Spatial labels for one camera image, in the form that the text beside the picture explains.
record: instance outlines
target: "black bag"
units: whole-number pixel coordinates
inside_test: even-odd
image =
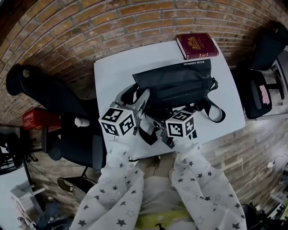
[[[133,74],[140,92],[150,89],[147,102],[149,109],[172,109],[180,106],[190,106],[195,103],[197,110],[204,109],[209,117],[211,106],[217,107],[224,120],[225,112],[215,105],[208,97],[208,93],[218,88],[215,78],[211,77],[211,60],[184,62],[171,66]]]

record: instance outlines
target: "white table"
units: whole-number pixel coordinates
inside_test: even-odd
[[[94,73],[100,116],[104,115],[121,90],[135,83],[132,74],[182,62],[186,61],[183,59],[176,41],[146,45],[97,60],[94,63]],[[224,136],[245,126],[238,91],[222,53],[211,58],[211,66],[211,76],[218,81],[219,88],[210,92],[208,97],[225,111],[226,118],[217,124],[208,119],[205,111],[196,112],[195,128],[198,141],[201,143]],[[215,111],[211,111],[212,118],[218,116],[218,111]],[[150,146],[139,134],[136,137],[137,151],[132,159],[173,151],[160,138]],[[104,139],[106,148],[109,150],[108,141],[112,140],[113,136],[105,133]]]

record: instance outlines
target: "chair seat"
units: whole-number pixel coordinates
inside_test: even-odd
[[[255,70],[239,71],[236,81],[241,103],[245,109],[248,119],[255,119],[263,116],[272,109],[271,96],[263,74]],[[264,86],[269,103],[263,103],[263,96],[260,86]]]

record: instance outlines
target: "black star print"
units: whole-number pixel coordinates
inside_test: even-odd
[[[119,220],[118,219],[118,223],[116,223],[117,225],[120,225],[121,227],[123,226],[123,225],[126,225],[126,223],[124,222],[124,220]]]
[[[85,223],[85,221],[79,220],[79,223],[78,223],[78,224],[81,225],[81,227],[83,227],[86,223]]]
[[[238,223],[238,224],[232,224],[232,228],[239,229],[239,228],[240,228],[240,227],[239,227],[239,224],[240,224],[240,223]]]

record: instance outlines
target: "wooden floor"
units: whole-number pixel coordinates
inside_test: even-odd
[[[287,112],[288,106],[277,106],[280,104],[277,91],[271,93],[273,111],[270,113]],[[288,119],[247,120],[245,128],[204,144],[202,154],[214,167],[225,169],[224,172],[235,191],[253,179],[269,162],[274,162],[275,157],[284,155],[276,158],[275,166],[272,169],[262,170],[251,183],[237,193],[241,203],[253,202],[259,209],[268,212],[276,205],[269,198],[269,194],[281,191],[285,186],[280,184],[280,178],[283,168],[288,162],[288,156],[285,155],[285,153],[288,154],[287,131]],[[40,143],[39,133],[34,132],[33,135],[36,137],[34,146],[37,148],[37,144]],[[35,153],[35,156],[39,162],[31,162],[31,165],[55,183],[58,177],[77,177],[84,170],[83,166],[64,159],[53,161],[42,152]],[[46,188],[42,195],[55,197],[65,211],[71,215],[75,214],[79,204],[31,165],[28,164],[28,168],[32,180],[39,187]],[[87,176],[97,180],[99,173],[90,168]]]

